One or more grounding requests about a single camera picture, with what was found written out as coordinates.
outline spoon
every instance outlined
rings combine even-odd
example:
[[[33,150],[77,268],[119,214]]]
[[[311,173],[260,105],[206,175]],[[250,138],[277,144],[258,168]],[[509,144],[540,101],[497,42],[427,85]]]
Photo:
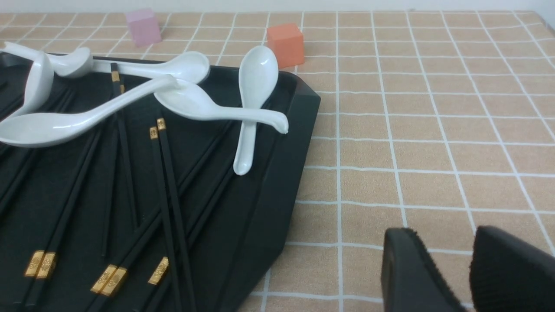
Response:
[[[26,59],[34,60],[40,51],[31,49],[20,44],[4,42],[4,52]],[[78,48],[70,54],[55,56],[47,54],[54,72],[60,77],[79,78],[88,74],[93,68],[93,56],[89,48]]]
[[[156,99],[177,115],[193,120],[240,120],[264,123],[279,133],[287,133],[287,116],[267,109],[249,109],[219,106],[196,84],[178,80],[179,89],[163,89],[154,92]]]
[[[19,44],[5,42],[4,52],[16,56],[35,59],[39,51],[21,46]],[[54,65],[54,71],[61,77],[78,78],[89,72],[111,73],[111,63],[114,61],[106,59],[94,59],[89,48],[79,48],[64,56],[47,54]],[[119,72],[132,76],[145,78],[156,78],[163,74],[171,74],[180,80],[191,83],[202,82],[210,72],[210,61],[208,58],[195,51],[184,52],[173,59],[159,64],[140,64],[130,62],[118,62]]]
[[[110,64],[114,61],[95,59],[93,71],[99,73],[111,73]],[[159,64],[139,64],[129,62],[118,62],[120,74],[140,76],[145,78],[156,78],[162,74],[170,74],[178,80],[190,83],[202,82],[210,72],[210,61],[208,57],[200,52],[184,52],[173,59]]]
[[[244,108],[260,109],[278,82],[278,60],[268,47],[251,49],[239,66],[239,92]],[[253,165],[256,123],[241,123],[233,171],[245,175]]]
[[[46,54],[40,52],[33,62],[31,70],[29,71],[29,76],[27,77],[23,105],[6,117],[2,123],[9,118],[25,115],[41,107],[50,96],[53,82],[54,70],[52,69],[52,65]]]
[[[114,112],[154,91],[178,87],[171,75],[162,75],[133,88],[87,112],[78,114],[35,113],[0,123],[0,142],[16,147],[39,148],[65,143],[93,128]]]

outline white wall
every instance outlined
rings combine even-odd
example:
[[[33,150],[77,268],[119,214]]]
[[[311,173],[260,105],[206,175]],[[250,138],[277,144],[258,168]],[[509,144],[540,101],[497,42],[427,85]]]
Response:
[[[535,10],[555,29],[555,2],[553,0],[543,1]]]
[[[144,7],[151,7],[157,12],[539,11],[538,7],[549,7],[547,10],[551,10],[551,17],[555,18],[553,0],[0,0],[0,12],[126,12]]]

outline orange cube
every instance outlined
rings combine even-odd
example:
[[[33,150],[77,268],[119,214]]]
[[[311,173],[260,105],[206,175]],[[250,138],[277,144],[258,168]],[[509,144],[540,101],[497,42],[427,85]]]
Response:
[[[305,63],[305,43],[296,24],[283,24],[267,29],[268,47],[274,51],[279,68]]]

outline foam block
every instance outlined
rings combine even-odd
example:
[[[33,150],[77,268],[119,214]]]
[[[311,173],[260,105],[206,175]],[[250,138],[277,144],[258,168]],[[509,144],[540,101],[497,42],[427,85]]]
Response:
[[[160,26],[151,9],[140,9],[125,14],[127,27],[137,47],[162,41]]]
[[[268,47],[274,51],[279,68],[305,63],[305,43],[296,24],[283,24],[267,29]]]

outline gold decorative band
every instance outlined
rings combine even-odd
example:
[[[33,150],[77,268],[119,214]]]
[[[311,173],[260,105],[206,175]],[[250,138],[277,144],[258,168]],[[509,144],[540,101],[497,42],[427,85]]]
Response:
[[[113,82],[119,81],[119,73],[117,71],[112,72],[112,81]]]
[[[38,269],[37,279],[45,279],[50,277],[56,267],[56,253],[45,253]]]
[[[93,287],[90,290],[94,293],[99,294],[104,289],[104,286],[106,286],[108,280],[112,278],[117,269],[118,267],[113,264],[108,265],[106,270],[104,270],[100,278],[98,278],[97,282],[94,283]]]
[[[156,119],[156,124],[158,125],[158,131],[166,130],[166,121],[164,118]]]
[[[42,258],[44,257],[44,250],[37,250],[31,257],[27,270],[25,271],[25,276],[35,277],[38,272],[38,268],[42,263]]]
[[[160,280],[162,280],[162,278],[164,277],[164,274],[166,273],[166,270],[168,269],[169,265],[170,265],[170,262],[168,261],[168,257],[163,257],[162,260],[160,261],[160,264],[158,264],[158,266],[156,267],[156,270],[154,270],[154,273],[148,280],[148,283],[153,285],[158,285]]]
[[[156,127],[152,127],[150,129],[150,139],[151,140],[158,139],[158,130],[156,129]]]
[[[104,289],[100,292],[105,296],[111,296],[118,291],[121,287],[125,276],[127,275],[127,270],[124,268],[118,268],[114,275],[110,278],[110,280],[104,286]]]

